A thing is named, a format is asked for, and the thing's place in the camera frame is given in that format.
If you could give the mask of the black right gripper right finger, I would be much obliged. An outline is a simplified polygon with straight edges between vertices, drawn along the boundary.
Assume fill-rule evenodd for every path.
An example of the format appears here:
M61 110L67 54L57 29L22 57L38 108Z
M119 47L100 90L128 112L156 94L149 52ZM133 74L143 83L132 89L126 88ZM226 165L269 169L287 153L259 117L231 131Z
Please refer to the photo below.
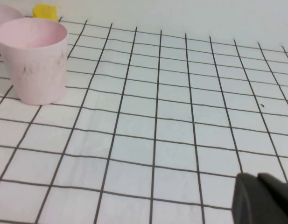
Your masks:
M259 173L258 179L288 217L288 185L268 173Z

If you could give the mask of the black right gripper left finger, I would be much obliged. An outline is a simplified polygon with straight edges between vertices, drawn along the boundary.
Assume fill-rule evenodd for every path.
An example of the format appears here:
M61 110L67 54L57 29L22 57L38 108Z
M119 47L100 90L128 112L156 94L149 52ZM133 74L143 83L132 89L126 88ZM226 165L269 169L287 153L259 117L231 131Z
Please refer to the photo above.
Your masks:
M270 223L272 198L258 178L242 173L236 177L232 216L236 224Z

